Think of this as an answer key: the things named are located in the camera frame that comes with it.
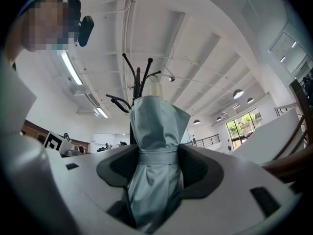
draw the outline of ceiling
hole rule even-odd
[[[127,54],[134,70],[141,68],[141,77],[152,57],[149,73],[161,71],[158,78],[163,99],[193,115],[220,111],[233,100],[235,89],[244,90],[256,82],[245,58],[211,27],[210,20],[201,21],[170,4],[102,0],[82,3],[82,15],[91,15],[95,27],[85,47],[69,46],[68,52],[83,86],[68,80],[60,56],[50,55],[58,70],[52,72],[53,78],[64,91],[71,91],[67,96],[74,102],[76,90],[91,91],[109,117],[126,113],[106,94],[132,100],[134,79],[122,53]],[[168,80],[165,66],[176,77],[174,82]],[[143,95],[148,95],[150,83],[148,79]]]

